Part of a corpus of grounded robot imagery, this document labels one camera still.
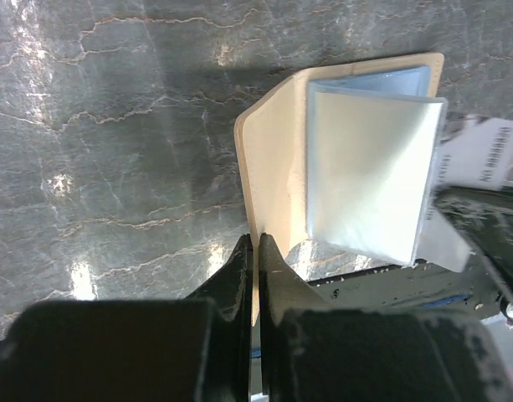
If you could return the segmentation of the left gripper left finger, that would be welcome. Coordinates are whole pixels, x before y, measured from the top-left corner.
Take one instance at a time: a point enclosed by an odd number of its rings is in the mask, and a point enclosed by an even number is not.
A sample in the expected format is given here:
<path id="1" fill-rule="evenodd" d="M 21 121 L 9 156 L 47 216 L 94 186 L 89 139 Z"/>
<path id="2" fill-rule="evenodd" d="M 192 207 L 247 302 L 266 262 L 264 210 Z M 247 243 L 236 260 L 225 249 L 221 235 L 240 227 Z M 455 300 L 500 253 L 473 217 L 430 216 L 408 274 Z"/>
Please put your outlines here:
<path id="1" fill-rule="evenodd" d="M 177 300 L 43 301 L 0 341 L 0 401 L 247 401 L 253 246 Z"/>

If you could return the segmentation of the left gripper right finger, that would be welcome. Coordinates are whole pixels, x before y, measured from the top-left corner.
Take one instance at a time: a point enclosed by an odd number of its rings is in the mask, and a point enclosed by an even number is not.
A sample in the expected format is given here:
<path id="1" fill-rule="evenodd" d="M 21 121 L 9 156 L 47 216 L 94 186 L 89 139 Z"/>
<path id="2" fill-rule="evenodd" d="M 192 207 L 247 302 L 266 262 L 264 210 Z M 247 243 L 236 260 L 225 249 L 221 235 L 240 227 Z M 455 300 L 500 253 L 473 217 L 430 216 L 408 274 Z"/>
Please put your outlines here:
<path id="1" fill-rule="evenodd" d="M 487 328 L 441 308 L 335 308 L 259 240 L 263 390 L 272 401 L 513 401 Z"/>

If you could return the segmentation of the white credit card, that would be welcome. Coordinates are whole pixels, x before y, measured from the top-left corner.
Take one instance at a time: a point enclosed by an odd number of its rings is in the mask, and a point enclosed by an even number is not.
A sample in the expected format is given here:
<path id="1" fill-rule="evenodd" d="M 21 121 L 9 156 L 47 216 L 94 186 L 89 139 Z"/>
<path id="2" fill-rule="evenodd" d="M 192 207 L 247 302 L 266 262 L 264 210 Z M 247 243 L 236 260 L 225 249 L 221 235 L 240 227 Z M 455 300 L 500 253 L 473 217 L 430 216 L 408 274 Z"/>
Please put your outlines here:
<path id="1" fill-rule="evenodd" d="M 436 158 L 435 189 L 461 186 L 499 190 L 513 185 L 513 121 L 450 112 Z M 429 207 L 417 257 L 462 272 L 472 249 L 433 205 Z"/>

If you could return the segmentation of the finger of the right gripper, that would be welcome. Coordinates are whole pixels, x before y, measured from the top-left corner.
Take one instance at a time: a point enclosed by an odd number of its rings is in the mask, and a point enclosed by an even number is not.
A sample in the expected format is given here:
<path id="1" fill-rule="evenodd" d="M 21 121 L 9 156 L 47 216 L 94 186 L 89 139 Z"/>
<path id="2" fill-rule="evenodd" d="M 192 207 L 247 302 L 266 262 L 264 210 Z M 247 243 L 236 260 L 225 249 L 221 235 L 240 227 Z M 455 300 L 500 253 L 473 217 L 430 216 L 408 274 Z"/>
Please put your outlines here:
<path id="1" fill-rule="evenodd" d="M 470 244 L 513 307 L 513 188 L 446 187 L 433 204 Z"/>

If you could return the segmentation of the beige leather card holder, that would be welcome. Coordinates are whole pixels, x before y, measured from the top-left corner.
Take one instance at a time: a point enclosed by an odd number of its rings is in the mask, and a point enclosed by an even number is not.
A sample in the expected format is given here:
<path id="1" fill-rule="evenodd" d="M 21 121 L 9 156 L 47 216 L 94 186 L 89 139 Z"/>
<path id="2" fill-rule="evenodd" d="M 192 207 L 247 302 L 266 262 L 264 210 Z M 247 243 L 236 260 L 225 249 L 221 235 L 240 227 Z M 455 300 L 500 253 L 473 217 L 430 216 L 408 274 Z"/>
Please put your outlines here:
<path id="1" fill-rule="evenodd" d="M 305 240 L 412 263 L 446 101 L 441 53 L 314 67 L 234 123 L 249 233 L 281 257 Z"/>

